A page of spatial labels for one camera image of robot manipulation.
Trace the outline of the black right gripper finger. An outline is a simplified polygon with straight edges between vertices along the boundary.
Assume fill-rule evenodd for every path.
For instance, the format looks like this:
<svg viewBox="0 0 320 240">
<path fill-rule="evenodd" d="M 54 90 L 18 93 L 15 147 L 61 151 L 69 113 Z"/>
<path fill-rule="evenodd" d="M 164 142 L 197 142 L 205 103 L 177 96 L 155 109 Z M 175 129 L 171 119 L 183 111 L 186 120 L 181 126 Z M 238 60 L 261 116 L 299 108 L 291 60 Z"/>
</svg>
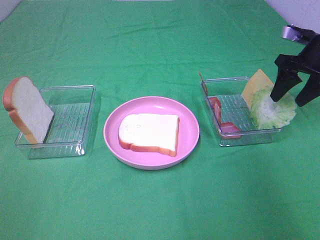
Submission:
<svg viewBox="0 0 320 240">
<path fill-rule="evenodd" d="M 270 97 L 274 102 L 278 102 L 290 89 L 302 80 L 298 76 L 298 71 L 290 68 L 278 68 L 277 78 Z"/>
<path fill-rule="evenodd" d="M 295 98 L 295 102 L 299 107 L 302 107 L 319 96 L 320 96 L 320 75 L 311 74 L 305 86 Z"/>
</svg>

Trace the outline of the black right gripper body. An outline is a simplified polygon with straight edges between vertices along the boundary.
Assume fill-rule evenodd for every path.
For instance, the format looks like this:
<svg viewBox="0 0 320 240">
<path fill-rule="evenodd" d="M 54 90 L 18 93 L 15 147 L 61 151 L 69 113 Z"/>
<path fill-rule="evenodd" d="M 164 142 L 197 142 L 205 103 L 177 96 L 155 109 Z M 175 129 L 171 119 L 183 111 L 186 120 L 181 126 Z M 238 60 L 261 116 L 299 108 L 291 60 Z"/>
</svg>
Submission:
<svg viewBox="0 0 320 240">
<path fill-rule="evenodd" d="M 298 55 L 280 54 L 274 61 L 280 70 L 297 74 L 320 74 L 320 35 L 316 34 Z"/>
</svg>

